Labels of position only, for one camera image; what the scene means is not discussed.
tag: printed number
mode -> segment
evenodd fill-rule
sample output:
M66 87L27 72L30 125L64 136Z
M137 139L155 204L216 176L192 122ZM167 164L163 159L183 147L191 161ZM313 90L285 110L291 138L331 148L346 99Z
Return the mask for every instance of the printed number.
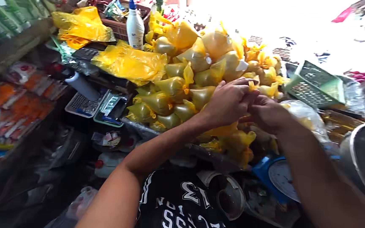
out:
M184 200L191 200L192 202L198 204L199 206L201 205L200 204L200 200L198 198L196 198L194 196L195 192L191 191L191 189L189 189L188 186L192 186L192 188L197 191L197 187L192 184L191 182L183 182L181 183L181 188L186 191L186 193L182 196L182 199Z
M206 196L206 192L203 189L201 189L200 187L195 186L191 182L182 182L181 183L181 188L186 192L182 196L182 199L191 200L192 202L198 204L199 206L201 205L200 200L197 197L195 197L195 192L191 191L189 186L192 186L194 191L200 192L200 194L202 195L202 199L204 200L205 209L207 209L208 207L211 206L209 203L208 197Z

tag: wicker basket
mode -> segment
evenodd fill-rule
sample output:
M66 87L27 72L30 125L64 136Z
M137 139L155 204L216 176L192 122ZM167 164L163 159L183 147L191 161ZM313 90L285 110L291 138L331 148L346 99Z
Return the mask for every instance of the wicker basket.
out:
M127 0L119 0L119 1L121 4L129 3L129 1L127 1ZM149 19L150 19L150 8L147 6L144 6L142 4L139 4L139 3L135 3L135 4L136 4L136 8L138 8L143 15L142 19L143 19L143 23L144 23L144 30L145 30L145 33L147 33ZM116 22L116 21L106 19L106 18L102 18L101 21L105 26L108 26L112 29L116 38L124 40L124 41L128 41L128 34L126 32L125 23Z

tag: finger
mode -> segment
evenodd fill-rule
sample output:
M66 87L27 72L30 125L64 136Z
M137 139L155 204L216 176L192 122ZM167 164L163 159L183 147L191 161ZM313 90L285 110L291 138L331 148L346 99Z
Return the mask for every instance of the finger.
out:
M249 82L253 81L255 85L257 85L257 81L253 80L251 78L245 78L245 77L240 77L236 80L231 81L230 83L232 85L249 85Z

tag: red object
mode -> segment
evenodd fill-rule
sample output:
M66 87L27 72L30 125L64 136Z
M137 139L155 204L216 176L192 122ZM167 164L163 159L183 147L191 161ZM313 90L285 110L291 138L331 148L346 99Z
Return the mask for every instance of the red object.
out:
M100 169L104 166L104 162L102 160L98 160L96 163L95 163L95 168L96 169Z
M337 18L332 20L332 22L334 22L334 23L343 22L350 15L350 13L352 13L353 10L354 10L354 8L352 8L352 7L345 9L341 14L339 14L337 16Z

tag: plastic basket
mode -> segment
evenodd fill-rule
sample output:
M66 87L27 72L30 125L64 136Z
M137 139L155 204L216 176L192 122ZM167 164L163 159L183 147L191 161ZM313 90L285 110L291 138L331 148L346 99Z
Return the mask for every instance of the plastic basket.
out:
M129 3L129 1L127 1L127 0L119 0L119 1L121 4ZM150 8L147 6L144 6L142 4L139 4L139 3L135 3L135 4L136 4L136 8L138 8L143 15L142 20L144 23L144 30L145 30L145 34L146 34L148 31L148 25L149 25L149 19L150 19ZM112 31L114 32L116 38L124 40L124 41L128 41L128 34L126 32L125 23L116 22L116 21L106 19L106 18L102 18L101 21L105 26L112 28Z
M345 103L343 81L308 61L298 66L284 90L312 107Z

